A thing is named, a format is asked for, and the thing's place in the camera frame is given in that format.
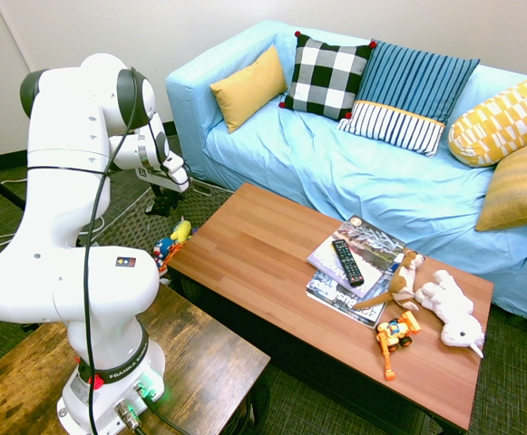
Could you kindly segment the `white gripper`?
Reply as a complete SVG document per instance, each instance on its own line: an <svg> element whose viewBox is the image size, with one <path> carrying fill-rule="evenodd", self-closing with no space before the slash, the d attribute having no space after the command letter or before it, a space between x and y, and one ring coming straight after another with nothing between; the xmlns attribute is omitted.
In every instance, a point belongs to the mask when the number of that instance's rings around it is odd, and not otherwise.
<svg viewBox="0 0 527 435"><path fill-rule="evenodd" d="M184 192L189 187L189 177L183 165L184 161L179 155L170 153L158 167L136 169L136 176L152 184L152 191L158 202L162 199L161 188L169 189L165 191L165 203L174 205L175 192Z"/></svg>

